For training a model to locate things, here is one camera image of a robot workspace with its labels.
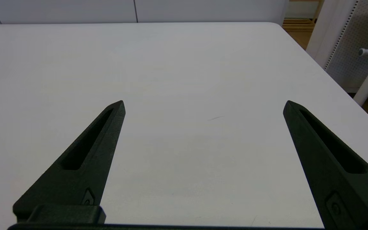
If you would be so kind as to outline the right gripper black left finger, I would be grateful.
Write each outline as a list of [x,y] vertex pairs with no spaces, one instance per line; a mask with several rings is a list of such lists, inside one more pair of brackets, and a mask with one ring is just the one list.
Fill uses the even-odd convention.
[[99,205],[125,114],[123,101],[108,105],[14,203],[17,220],[38,205]]

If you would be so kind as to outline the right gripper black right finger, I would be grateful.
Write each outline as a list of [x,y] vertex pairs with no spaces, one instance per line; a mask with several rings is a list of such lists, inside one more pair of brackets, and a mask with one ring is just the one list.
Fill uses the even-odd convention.
[[368,230],[368,163],[300,104],[283,116],[324,228]]

